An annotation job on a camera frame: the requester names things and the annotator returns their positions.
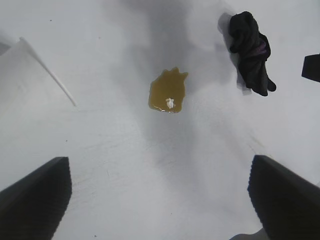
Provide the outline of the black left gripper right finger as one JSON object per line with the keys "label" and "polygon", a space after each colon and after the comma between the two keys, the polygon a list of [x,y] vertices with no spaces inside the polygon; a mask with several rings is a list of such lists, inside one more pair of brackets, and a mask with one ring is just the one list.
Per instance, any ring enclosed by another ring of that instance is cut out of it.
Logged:
{"label": "black left gripper right finger", "polygon": [[255,155],[248,194],[271,240],[320,238],[320,189],[265,155]]}

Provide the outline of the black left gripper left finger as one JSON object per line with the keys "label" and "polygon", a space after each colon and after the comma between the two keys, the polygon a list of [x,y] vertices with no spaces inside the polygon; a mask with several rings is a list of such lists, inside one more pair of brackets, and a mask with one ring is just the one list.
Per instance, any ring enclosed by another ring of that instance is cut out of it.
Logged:
{"label": "black left gripper left finger", "polygon": [[51,240],[72,196],[68,157],[55,157],[0,192],[2,240]]}

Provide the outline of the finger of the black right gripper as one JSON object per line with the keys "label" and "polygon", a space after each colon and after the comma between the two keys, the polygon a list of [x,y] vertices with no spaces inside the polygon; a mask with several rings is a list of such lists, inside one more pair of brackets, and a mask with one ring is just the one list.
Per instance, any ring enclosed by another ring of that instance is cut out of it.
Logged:
{"label": "finger of the black right gripper", "polygon": [[307,55],[304,57],[301,76],[303,78],[320,82],[320,54]]}

